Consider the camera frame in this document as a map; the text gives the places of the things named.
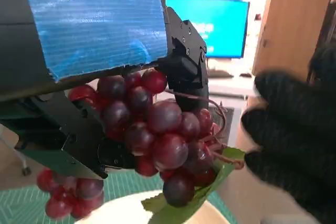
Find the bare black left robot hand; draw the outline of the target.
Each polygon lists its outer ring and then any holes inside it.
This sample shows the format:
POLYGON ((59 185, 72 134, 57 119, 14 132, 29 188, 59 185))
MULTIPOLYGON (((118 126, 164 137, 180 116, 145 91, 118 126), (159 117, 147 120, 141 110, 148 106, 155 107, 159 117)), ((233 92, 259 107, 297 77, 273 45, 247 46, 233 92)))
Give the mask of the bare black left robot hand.
POLYGON ((1 0, 1 123, 16 149, 66 176, 105 179, 133 155, 103 134, 99 114, 66 90, 157 67, 177 103, 208 106, 206 43, 165 0, 1 0))

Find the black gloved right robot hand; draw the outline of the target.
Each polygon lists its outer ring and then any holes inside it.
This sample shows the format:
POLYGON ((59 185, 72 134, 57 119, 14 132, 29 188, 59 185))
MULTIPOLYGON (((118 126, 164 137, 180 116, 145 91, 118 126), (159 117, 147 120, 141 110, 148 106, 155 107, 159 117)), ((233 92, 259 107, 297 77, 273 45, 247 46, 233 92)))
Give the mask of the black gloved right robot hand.
POLYGON ((335 45, 315 51, 306 81, 268 70, 254 83, 266 106, 241 117, 259 146, 246 153, 247 167, 320 223, 335 223, 335 45))

